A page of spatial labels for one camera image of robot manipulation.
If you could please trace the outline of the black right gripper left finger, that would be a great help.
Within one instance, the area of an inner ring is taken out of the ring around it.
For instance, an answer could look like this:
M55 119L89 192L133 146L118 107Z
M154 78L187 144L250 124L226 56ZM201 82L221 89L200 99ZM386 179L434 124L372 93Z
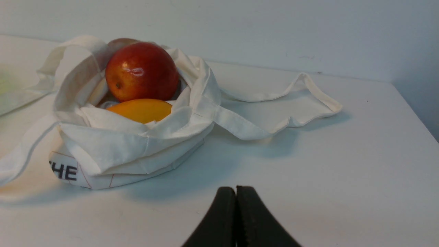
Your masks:
M235 203L234 189L218 188L209 210L182 246L235 247Z

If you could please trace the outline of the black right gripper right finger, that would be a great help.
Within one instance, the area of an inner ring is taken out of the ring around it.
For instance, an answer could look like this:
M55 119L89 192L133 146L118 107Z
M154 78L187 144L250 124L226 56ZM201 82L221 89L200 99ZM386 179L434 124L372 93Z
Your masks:
M251 186L237 186L237 247L301 246L276 220Z

